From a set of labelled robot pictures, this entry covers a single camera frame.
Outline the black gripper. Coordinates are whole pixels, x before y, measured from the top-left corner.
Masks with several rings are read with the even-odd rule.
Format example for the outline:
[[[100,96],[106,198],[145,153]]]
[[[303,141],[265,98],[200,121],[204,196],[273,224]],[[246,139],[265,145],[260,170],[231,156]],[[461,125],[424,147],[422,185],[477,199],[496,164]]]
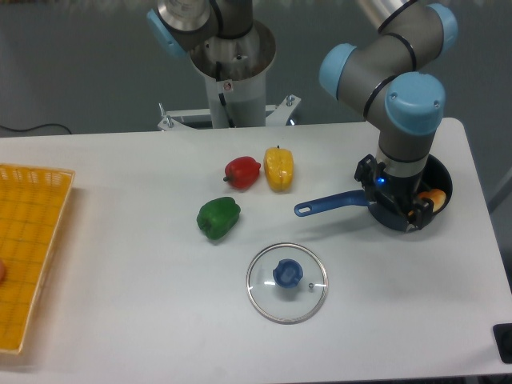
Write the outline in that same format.
[[[393,213],[407,215],[407,221],[416,230],[427,226],[434,216],[434,203],[428,198],[415,198],[422,172],[406,178],[385,171],[384,163],[377,163],[371,154],[360,160],[354,179],[361,183],[369,202],[383,205]]]

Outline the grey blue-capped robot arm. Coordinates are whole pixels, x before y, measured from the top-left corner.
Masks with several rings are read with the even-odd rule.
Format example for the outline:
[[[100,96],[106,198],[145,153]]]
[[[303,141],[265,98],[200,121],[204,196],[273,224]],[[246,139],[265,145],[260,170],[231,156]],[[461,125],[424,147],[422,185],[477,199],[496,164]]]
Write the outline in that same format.
[[[304,202],[308,216],[365,206],[393,230],[420,230],[448,204],[449,173],[430,154],[446,92],[421,69],[455,43],[458,24],[440,4],[362,1],[378,30],[367,48],[334,47],[318,73],[322,88],[360,113],[379,132],[376,154],[355,170],[360,190]],[[256,21],[250,1],[160,1],[146,20],[168,54],[190,58],[203,76],[216,128],[265,126],[266,74],[276,55],[270,30]]]

